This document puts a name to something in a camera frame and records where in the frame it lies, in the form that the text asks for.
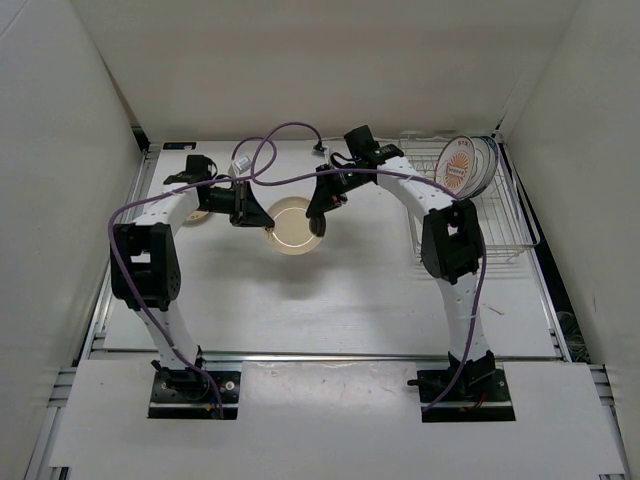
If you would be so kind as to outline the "cream bowl with green spot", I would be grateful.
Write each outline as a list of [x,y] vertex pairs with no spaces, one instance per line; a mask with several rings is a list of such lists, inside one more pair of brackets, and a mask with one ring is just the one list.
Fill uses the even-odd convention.
[[266,229],[266,238],[274,250],[285,255],[304,255],[321,243],[321,238],[311,232],[306,217],[309,203],[304,197],[289,196],[276,201],[267,210],[274,226]]

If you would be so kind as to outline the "cream bowl with red stamp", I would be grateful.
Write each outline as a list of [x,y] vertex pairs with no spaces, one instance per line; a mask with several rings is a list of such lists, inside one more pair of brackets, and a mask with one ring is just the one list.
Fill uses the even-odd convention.
[[211,215],[210,212],[195,210],[187,216],[187,218],[184,221],[184,224],[186,226],[195,226],[195,225],[201,224],[202,222],[207,220],[210,215]]

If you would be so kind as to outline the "white plate with orange sunburst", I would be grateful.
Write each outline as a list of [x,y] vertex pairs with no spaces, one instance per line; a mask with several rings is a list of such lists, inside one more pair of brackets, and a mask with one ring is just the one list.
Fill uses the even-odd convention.
[[451,139],[441,151],[435,168],[435,182],[454,194],[468,185],[475,164],[475,147],[467,136]]

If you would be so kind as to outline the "white plate with green rings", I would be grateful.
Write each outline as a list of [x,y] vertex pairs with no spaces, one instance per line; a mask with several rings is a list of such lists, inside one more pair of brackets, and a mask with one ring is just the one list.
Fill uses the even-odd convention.
[[482,193],[483,180],[489,166],[489,150],[481,136],[472,137],[475,163],[469,181],[459,193],[461,198],[471,198]]

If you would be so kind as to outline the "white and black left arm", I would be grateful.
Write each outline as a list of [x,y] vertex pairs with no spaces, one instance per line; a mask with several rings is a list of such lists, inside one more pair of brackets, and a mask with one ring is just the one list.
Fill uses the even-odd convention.
[[274,219],[247,181],[218,175],[214,161],[189,154],[162,193],[130,223],[111,223],[111,288],[145,324],[157,350],[156,373],[189,402],[223,405],[219,382],[203,367],[202,351],[177,304],[181,270],[174,237],[195,211],[221,213],[235,227],[273,228]]

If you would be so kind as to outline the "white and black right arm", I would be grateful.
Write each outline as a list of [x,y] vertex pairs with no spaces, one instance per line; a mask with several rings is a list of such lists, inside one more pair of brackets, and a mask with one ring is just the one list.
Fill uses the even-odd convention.
[[436,280],[443,299],[449,367],[441,380],[418,379],[415,383],[437,391],[430,407],[451,394],[470,400],[496,370],[479,307],[487,259],[476,207],[420,175],[397,146],[376,141],[368,126],[348,132],[344,140],[350,160],[328,160],[315,170],[316,186],[306,211],[310,229],[323,235],[326,213],[341,207],[348,192],[368,183],[392,194],[420,221],[420,261]]

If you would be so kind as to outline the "white plate with green band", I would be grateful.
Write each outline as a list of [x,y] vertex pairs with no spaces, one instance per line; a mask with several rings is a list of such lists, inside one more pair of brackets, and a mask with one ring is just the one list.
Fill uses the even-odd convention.
[[481,136],[481,139],[485,142],[485,144],[488,147],[489,150],[489,166],[487,167],[487,171],[485,173],[485,177],[483,180],[483,188],[482,188],[482,192],[484,192],[489,185],[491,184],[491,182],[493,181],[497,168],[498,168],[498,164],[499,164],[499,147],[498,144],[496,143],[495,139],[489,136]]

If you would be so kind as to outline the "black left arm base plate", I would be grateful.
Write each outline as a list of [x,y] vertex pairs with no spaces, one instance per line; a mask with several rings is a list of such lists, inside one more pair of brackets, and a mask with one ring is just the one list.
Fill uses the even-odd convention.
[[150,419],[236,420],[241,371],[209,371],[155,367],[147,417]]

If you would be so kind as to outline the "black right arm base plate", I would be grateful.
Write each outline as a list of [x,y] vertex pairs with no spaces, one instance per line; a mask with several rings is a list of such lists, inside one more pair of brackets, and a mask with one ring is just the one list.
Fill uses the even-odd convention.
[[478,385],[463,392],[458,386],[436,405],[428,405],[449,384],[445,370],[418,370],[417,377],[407,381],[418,389],[423,423],[513,422],[516,420],[506,375],[496,369]]

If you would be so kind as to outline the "aluminium table frame rail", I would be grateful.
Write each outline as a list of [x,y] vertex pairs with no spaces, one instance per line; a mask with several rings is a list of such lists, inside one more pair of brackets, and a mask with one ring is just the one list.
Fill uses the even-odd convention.
[[153,420],[155,355],[108,295],[77,367],[63,370],[32,479],[621,479],[605,371],[571,362],[505,181],[479,202],[490,257],[484,331],[513,422],[422,422],[422,368],[447,363],[436,282],[408,215],[382,189],[352,193],[303,256],[221,216],[182,228],[179,297],[216,368],[242,372],[236,420]]

